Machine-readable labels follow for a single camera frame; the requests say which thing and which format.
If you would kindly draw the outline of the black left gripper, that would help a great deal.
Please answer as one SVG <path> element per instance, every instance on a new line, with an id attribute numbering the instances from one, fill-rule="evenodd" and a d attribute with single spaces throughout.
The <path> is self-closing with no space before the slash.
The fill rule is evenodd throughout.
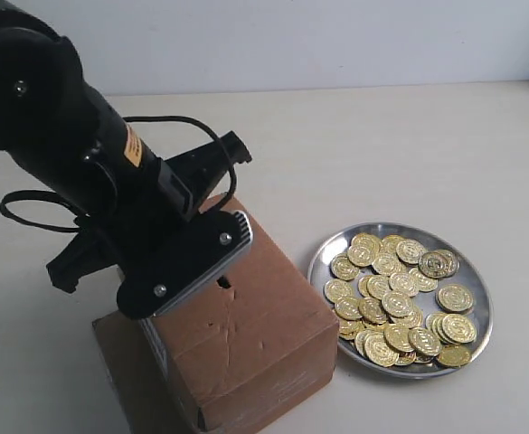
<path id="1" fill-rule="evenodd" d="M 101 269 L 134 269 L 201 214 L 229 169 L 250 161 L 234 132 L 163 160 L 130 129 L 87 154 L 85 190 L 64 194 L 80 211 L 79 233 L 48 264 L 52 284 L 72 293 L 80 278 Z"/>

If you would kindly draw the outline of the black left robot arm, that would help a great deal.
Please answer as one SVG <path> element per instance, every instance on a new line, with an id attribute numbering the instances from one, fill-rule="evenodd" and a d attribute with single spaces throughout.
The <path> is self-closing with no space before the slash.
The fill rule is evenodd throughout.
<path id="1" fill-rule="evenodd" d="M 85 81 L 72 42 L 0 1 L 0 151 L 45 185 L 6 195 L 73 212 L 72 241 L 47 266 L 73 292 L 82 277 L 131 270 L 194 219 L 205 199 L 250 152 L 234 134 L 168 159 L 157 156 Z"/>

